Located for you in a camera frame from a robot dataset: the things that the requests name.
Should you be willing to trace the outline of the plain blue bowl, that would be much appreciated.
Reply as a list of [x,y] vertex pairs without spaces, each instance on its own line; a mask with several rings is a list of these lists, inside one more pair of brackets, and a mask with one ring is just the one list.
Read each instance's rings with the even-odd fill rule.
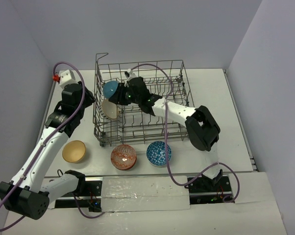
[[103,95],[106,99],[109,99],[117,90],[119,85],[118,81],[109,81],[103,86]]

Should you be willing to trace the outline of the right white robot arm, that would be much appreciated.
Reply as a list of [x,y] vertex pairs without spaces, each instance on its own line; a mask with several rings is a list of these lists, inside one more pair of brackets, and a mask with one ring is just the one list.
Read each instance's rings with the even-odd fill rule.
[[106,99],[116,105],[136,104],[142,112],[164,118],[165,125],[172,120],[184,126],[191,144],[200,151],[211,151],[219,140],[220,127],[206,106],[183,106],[168,100],[168,96],[151,93],[144,79],[131,76],[126,82],[109,81],[103,86]]

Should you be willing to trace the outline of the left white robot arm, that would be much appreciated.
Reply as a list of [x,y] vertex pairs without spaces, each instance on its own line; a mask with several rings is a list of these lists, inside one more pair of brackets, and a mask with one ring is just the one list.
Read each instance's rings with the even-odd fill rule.
[[42,184],[57,153],[79,126],[84,110],[95,101],[81,81],[65,85],[61,96],[26,163],[10,182],[0,182],[0,206],[22,217],[38,220],[51,202],[66,193],[81,195],[86,190],[85,175],[74,170]]

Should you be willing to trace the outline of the yellow bowl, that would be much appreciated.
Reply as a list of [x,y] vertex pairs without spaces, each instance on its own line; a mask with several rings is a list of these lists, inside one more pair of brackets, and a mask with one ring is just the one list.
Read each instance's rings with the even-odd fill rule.
[[86,146],[82,141],[71,141],[62,150],[62,157],[68,163],[78,163],[86,154]]

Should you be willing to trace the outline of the red patterned bowl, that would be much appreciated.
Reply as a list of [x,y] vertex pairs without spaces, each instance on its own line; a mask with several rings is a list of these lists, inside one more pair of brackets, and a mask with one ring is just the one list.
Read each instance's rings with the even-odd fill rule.
[[132,146],[121,144],[113,149],[110,159],[116,169],[126,171],[136,164],[137,154]]

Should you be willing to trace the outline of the blue patterned bowl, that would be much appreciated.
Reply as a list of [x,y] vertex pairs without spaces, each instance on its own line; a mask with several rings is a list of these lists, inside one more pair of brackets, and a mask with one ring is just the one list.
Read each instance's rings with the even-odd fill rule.
[[165,143],[163,141],[152,142],[146,151],[148,161],[156,167],[163,167],[167,164]]

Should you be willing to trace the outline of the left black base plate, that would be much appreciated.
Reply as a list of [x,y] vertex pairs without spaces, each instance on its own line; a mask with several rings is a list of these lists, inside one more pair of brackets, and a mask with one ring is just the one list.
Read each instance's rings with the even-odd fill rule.
[[[86,178],[84,189],[76,195],[79,207],[87,209],[88,212],[102,212],[101,189],[102,180]],[[67,193],[55,201],[54,208],[77,209],[77,205],[72,194]]]

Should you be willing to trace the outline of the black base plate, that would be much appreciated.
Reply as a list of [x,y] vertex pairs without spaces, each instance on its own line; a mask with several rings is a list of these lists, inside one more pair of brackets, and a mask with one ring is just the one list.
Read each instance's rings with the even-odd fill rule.
[[[84,189],[76,195],[79,207],[87,209],[88,212],[102,212],[101,189],[102,180],[86,178]],[[55,201],[54,208],[77,209],[77,205],[72,194],[67,193]]]
[[207,177],[198,177],[194,182],[185,186],[189,191],[191,205],[217,204],[233,199],[229,177],[223,175],[216,185],[212,186]]

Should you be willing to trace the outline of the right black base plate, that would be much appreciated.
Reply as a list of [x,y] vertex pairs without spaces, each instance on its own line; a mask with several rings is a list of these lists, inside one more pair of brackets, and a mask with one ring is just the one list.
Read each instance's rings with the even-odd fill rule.
[[216,185],[212,186],[207,177],[198,177],[194,182],[185,186],[189,191],[191,205],[217,204],[233,199],[229,177],[223,175]]

